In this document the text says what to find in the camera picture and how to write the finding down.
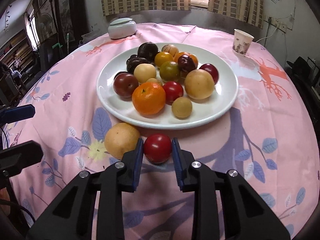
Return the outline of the small tan longan on plate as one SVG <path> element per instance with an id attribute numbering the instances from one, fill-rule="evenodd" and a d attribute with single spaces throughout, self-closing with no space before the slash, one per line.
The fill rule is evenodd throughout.
<path id="1" fill-rule="evenodd" d="M 157 78 L 149 78 L 146 82 L 152 82 L 152 83 L 157 83 L 160 86 L 163 85 L 163 83 L 161 82 L 161 80 L 157 79 Z"/>

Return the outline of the dark red plum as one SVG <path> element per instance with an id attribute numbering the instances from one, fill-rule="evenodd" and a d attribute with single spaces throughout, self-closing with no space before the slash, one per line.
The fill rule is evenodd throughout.
<path id="1" fill-rule="evenodd" d="M 196 69 L 193 59 L 189 55 L 181 55 L 178 58 L 178 67 L 182 72 L 189 73 Z"/>
<path id="2" fill-rule="evenodd" d="M 113 82 L 114 92 L 122 98 L 130 98 L 138 86 L 138 80 L 130 73 L 117 76 Z"/>
<path id="3" fill-rule="evenodd" d="M 200 67 L 200 69 L 207 71 L 212 76 L 214 83 L 217 84 L 219 80 L 219 72 L 213 64 L 205 63 Z"/>

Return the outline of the large dark purple fruit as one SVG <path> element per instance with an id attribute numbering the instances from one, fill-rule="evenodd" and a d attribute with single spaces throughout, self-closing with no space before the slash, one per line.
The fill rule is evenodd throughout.
<path id="1" fill-rule="evenodd" d="M 154 62 L 159 50 L 155 43 L 145 42 L 141 44 L 137 51 L 137 56 L 147 59 L 149 62 Z"/>

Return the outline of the small dark purple plum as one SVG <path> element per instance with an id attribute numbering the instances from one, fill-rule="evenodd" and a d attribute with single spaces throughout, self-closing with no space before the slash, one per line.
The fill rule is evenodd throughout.
<path id="1" fill-rule="evenodd" d="M 137 58 L 137 57 L 138 57 L 137 54 L 132 54 L 132 55 L 128 58 L 128 60 L 130 61 L 131 59 L 135 59 L 135 58 Z"/>

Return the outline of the dark red plum front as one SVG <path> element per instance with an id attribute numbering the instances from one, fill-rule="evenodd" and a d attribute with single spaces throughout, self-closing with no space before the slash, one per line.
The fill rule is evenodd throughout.
<path id="1" fill-rule="evenodd" d="M 117 76 L 113 82 L 114 92 L 122 98 L 130 98 L 138 86 L 138 80 L 130 73 Z"/>

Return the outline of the large orange mandarin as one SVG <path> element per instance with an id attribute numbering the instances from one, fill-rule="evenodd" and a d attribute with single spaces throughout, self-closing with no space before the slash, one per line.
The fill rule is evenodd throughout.
<path id="1" fill-rule="evenodd" d="M 143 83 L 133 92 L 132 103 L 136 111 L 142 115 L 157 114 L 165 106 L 165 90 L 155 82 Z"/>

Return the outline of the pale yellow round fruit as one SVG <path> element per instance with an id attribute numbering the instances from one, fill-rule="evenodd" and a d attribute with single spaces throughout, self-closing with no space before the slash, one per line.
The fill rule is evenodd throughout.
<path id="1" fill-rule="evenodd" d="M 155 78 L 157 72 L 152 64 L 142 63 L 135 68 L 133 74 L 139 83 L 145 83 L 148 79 Z"/>

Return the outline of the greenish yellow tomato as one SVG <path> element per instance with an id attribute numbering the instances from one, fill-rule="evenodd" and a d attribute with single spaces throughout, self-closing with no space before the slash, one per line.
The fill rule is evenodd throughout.
<path id="1" fill-rule="evenodd" d="M 164 82 L 177 81 L 180 78 L 180 69 L 176 62 L 167 61 L 161 65 L 159 74 Z"/>

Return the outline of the red cherry tomato on plate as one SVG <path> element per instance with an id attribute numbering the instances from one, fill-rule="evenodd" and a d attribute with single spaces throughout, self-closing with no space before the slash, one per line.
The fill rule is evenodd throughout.
<path id="1" fill-rule="evenodd" d="M 183 87 L 176 81 L 168 81 L 163 85 L 165 91 L 166 103 L 171 104 L 177 98 L 180 98 L 184 94 Z"/>

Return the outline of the small tan longan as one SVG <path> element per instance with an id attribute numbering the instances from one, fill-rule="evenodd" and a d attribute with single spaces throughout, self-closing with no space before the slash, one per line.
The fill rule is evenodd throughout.
<path id="1" fill-rule="evenodd" d="M 187 118 L 193 111 L 192 102 L 186 97 L 177 98 L 171 105 L 171 110 L 177 118 Z"/>
<path id="2" fill-rule="evenodd" d="M 146 82 L 152 82 L 152 83 L 157 83 L 160 86 L 163 85 L 163 83 L 161 82 L 161 80 L 157 79 L 157 78 L 149 78 Z"/>

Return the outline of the celadon lidded jar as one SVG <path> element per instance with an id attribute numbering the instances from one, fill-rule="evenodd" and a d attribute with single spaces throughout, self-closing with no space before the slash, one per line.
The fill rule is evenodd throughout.
<path id="1" fill-rule="evenodd" d="M 112 21 L 108 26 L 109 37 L 113 40 L 132 36 L 137 31 L 136 22 L 129 17 L 119 18 Z"/>

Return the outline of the yellow orange citrus fruit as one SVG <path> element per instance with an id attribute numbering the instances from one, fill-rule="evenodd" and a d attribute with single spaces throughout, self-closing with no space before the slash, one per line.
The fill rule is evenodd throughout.
<path id="1" fill-rule="evenodd" d="M 162 64 L 164 64 L 166 62 L 171 62 L 173 60 L 174 60 L 174 58 L 170 53 L 167 53 L 165 51 L 161 51 L 155 56 L 154 63 L 155 63 L 156 67 L 160 68 L 162 66 Z"/>

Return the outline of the white paper cup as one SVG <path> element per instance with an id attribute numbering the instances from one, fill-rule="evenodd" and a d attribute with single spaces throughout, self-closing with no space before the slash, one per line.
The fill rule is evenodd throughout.
<path id="1" fill-rule="evenodd" d="M 245 56 L 254 36 L 239 29 L 234 29 L 233 51 L 239 55 Z"/>

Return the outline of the dark red plum back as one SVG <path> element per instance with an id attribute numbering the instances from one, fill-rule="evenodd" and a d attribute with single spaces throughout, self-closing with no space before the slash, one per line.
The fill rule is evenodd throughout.
<path id="1" fill-rule="evenodd" d="M 200 69 L 207 71 L 212 76 L 214 83 L 217 84 L 219 80 L 219 72 L 213 64 L 205 63 L 200 67 Z"/>

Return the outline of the tan pear on plate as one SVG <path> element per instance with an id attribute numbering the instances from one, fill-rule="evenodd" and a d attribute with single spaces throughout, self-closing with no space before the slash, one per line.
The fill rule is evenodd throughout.
<path id="1" fill-rule="evenodd" d="M 207 71 L 196 69 L 186 76 L 184 88 L 187 95 L 192 99 L 203 100 L 212 95 L 215 82 Z"/>

